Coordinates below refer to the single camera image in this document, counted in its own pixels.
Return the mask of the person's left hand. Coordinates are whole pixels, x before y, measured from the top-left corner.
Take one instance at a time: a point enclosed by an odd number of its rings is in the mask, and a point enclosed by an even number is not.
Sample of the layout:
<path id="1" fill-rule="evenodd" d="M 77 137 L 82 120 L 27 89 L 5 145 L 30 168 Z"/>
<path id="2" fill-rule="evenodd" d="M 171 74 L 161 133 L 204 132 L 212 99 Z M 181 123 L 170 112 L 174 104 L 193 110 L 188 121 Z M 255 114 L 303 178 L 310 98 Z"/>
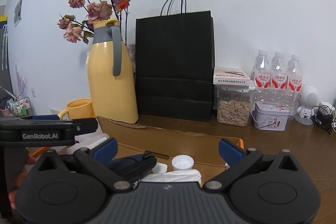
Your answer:
<path id="1" fill-rule="evenodd" d="M 32 157 L 31 155 L 27 155 L 25 163 L 23 164 L 22 171 L 17 175 L 16 179 L 14 180 L 15 184 L 16 184 L 16 188 L 9 193 L 9 201 L 10 201 L 11 208 L 13 210 L 15 210 L 17 208 L 16 204 L 15 204 L 15 197 L 17 195 L 18 188 L 22 185 L 24 179 L 28 175 L 28 171 L 27 171 L 26 166 L 27 165 L 34 165 L 35 163 L 36 163 L 36 159 L 34 157 Z"/>

